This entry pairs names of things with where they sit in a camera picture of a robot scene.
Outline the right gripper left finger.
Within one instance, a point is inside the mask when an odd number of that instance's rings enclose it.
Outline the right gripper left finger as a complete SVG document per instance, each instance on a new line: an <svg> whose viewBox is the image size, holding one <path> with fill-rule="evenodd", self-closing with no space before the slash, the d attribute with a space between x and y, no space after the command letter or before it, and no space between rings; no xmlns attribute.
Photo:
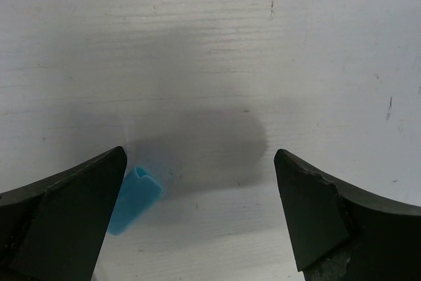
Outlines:
<svg viewBox="0 0 421 281"><path fill-rule="evenodd" d="M1 193L1 279L91 280L126 165L118 146Z"/></svg>

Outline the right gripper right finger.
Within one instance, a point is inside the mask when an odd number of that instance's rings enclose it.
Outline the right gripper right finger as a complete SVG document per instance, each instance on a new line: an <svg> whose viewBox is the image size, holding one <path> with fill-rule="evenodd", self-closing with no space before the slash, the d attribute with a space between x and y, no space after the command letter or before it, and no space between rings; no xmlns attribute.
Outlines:
<svg viewBox="0 0 421 281"><path fill-rule="evenodd" d="M420 207L335 178L285 149L276 178L305 280L419 280Z"/></svg>

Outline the blue highlighter cap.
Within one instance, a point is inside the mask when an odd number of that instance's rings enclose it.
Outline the blue highlighter cap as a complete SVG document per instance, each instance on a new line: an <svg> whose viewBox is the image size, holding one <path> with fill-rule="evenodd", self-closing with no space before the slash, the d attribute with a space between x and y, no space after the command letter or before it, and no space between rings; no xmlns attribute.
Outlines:
<svg viewBox="0 0 421 281"><path fill-rule="evenodd" d="M134 167L123 179L107 232L122 234L163 195L164 188L156 178L144 168Z"/></svg>

